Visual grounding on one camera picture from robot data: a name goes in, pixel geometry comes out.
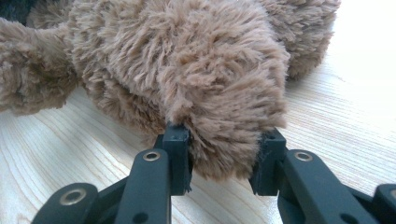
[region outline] wood grain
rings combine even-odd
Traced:
[[[396,53],[392,1],[344,1],[323,64],[288,84],[289,148],[317,153],[350,187],[372,194],[396,182]],[[57,189],[99,189],[129,173],[137,133],[99,112],[84,90],[67,105],[27,117],[0,114],[0,223],[29,223]],[[281,223],[276,198],[252,195],[246,180],[195,175],[173,198],[174,223]]]

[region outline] table surface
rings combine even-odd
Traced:
[[[396,182],[396,39],[392,1],[344,1],[324,62],[287,85],[288,148],[317,153],[345,184],[373,194]],[[57,189],[88,182],[104,189],[129,174],[136,133],[99,112],[83,89],[62,109],[0,114],[0,223],[29,223]],[[275,197],[246,180],[193,176],[172,199],[173,223],[281,223]]]

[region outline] stuffed animal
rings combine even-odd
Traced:
[[[338,0],[40,0],[0,19],[0,111],[59,108],[81,85],[153,144],[191,132],[195,171],[249,177],[262,133],[285,125],[287,78],[308,74]]]

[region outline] plush toy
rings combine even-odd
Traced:
[[[0,111],[61,107],[81,84],[152,144],[191,132],[196,172],[248,177],[261,133],[285,125],[286,78],[309,73],[338,0],[40,0],[0,19]]]

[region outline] teddy bear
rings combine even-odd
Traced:
[[[191,133],[194,170],[247,178],[284,127],[285,83],[320,64],[339,0],[39,0],[0,19],[0,111],[60,108],[77,86],[148,146]]]

